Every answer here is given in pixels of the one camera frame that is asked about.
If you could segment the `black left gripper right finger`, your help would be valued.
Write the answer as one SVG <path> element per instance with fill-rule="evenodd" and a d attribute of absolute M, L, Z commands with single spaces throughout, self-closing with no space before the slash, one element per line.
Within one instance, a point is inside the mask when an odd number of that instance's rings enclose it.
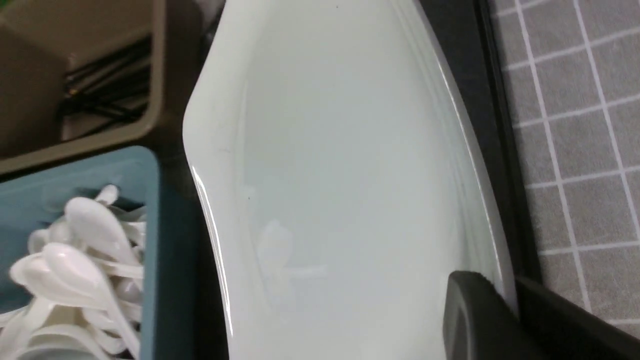
<path fill-rule="evenodd" d="M 551 360 L 638 360 L 640 342 L 528 278 L 515 280 L 525 332 Z"/>

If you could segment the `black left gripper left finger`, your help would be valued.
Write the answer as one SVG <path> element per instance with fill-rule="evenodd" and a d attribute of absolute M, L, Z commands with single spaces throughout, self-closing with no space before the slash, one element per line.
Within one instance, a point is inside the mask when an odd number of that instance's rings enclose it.
<path fill-rule="evenodd" d="M 448 360 L 544 360 L 517 317 L 478 272 L 448 276 L 442 325 Z"/>

